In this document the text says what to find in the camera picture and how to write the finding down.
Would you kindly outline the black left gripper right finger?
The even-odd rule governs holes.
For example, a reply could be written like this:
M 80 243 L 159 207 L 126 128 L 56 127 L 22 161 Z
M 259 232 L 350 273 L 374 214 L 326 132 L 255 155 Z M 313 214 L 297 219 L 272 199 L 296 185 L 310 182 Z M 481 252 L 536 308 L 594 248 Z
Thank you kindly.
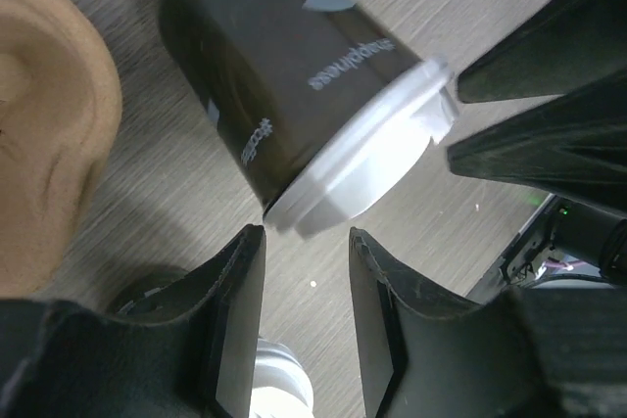
M 510 288 L 484 304 L 349 235 L 369 417 L 622 417 L 626 293 Z

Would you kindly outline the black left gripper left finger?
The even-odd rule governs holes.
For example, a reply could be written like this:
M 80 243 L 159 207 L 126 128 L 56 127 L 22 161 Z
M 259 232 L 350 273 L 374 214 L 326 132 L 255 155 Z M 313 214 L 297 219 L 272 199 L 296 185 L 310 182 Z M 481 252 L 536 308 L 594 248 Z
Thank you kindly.
M 1 303 L 5 417 L 245 417 L 265 280 L 265 230 L 245 226 L 173 283 L 114 313 Z

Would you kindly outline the single white cup lid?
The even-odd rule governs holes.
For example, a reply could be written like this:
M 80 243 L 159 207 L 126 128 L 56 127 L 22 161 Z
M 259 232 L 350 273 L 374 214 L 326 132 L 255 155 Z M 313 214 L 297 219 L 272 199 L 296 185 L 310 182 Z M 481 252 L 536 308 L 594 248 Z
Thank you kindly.
M 295 354 L 258 338 L 250 417 L 314 418 L 314 389 Z

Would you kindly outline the black paper coffee cup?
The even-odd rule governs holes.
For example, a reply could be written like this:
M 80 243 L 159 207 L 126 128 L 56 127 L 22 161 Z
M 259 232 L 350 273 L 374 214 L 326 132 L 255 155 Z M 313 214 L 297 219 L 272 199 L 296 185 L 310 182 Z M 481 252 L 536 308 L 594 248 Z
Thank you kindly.
M 161 0 L 158 24 L 264 209 L 419 61 L 354 0 Z

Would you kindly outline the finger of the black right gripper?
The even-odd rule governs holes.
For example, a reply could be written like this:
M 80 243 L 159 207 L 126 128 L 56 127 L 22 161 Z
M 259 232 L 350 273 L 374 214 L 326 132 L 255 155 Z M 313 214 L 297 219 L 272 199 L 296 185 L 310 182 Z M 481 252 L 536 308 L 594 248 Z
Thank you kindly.
M 623 71 L 451 145 L 451 173 L 541 189 L 626 212 Z
M 550 0 L 458 76 L 464 103 L 565 94 L 626 69 L 626 0 Z

